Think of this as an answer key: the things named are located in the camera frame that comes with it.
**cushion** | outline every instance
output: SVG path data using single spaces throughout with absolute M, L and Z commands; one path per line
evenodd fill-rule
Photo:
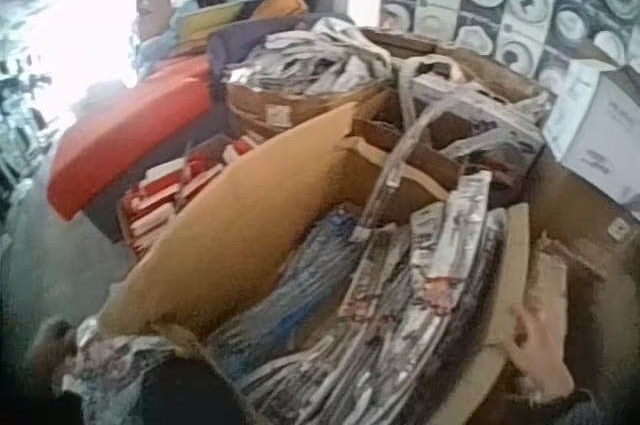
M 251 18 L 278 18 L 309 12 L 304 0 L 265 0 Z
M 201 8 L 182 17 L 180 42 L 203 40 L 223 25 L 235 20 L 242 8 L 242 2 L 223 3 L 213 7 Z

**cardboard flap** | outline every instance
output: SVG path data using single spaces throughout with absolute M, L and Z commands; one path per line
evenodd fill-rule
M 389 156 L 388 153 L 369 145 L 362 137 L 349 137 L 345 138 L 341 146 L 353 150 L 361 157 L 368 160 L 374 165 L 382 168 Z M 411 180 L 427 190 L 436 200 L 445 201 L 449 198 L 449 192 L 433 178 L 426 173 L 408 166 L 406 163 L 402 166 L 402 176 L 408 180 Z
M 490 319 L 485 345 L 469 361 L 456 388 L 429 421 L 429 425 L 467 423 L 473 411 L 491 391 L 504 367 L 504 353 L 496 345 L 515 333 L 515 320 L 507 312 L 524 299 L 530 246 L 529 207 L 526 204 L 516 205 L 507 214 L 509 230 L 496 277 L 495 293 L 487 307 Z

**sofa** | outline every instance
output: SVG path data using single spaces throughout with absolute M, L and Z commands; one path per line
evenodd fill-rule
M 65 220 L 80 212 L 112 242 L 122 239 L 116 206 L 146 170 L 188 146 L 229 133 L 223 72 L 271 33 L 336 13 L 235 22 L 214 32 L 206 55 L 164 62 L 149 79 L 76 123 L 56 151 L 47 196 Z

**cardboard crate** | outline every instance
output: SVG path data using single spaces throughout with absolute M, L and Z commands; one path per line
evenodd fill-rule
M 229 166 L 108 300 L 99 317 L 103 329 L 137 334 L 157 323 L 174 323 L 205 338 L 269 294 L 314 220 L 345 201 L 363 206 L 373 189 L 387 154 L 362 138 L 345 138 L 357 109 L 348 104 L 328 112 Z M 407 223 L 412 212 L 446 195 L 424 170 L 404 167 L 383 219 Z M 494 293 L 483 308 L 487 328 L 432 423 L 464 423 L 504 366 L 495 345 L 514 332 L 507 310 L 523 299 L 529 263 L 526 205 L 508 211 L 508 224 Z

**white box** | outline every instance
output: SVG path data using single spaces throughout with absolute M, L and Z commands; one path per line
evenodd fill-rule
M 574 60 L 543 135 L 555 159 L 640 220 L 640 75 Z

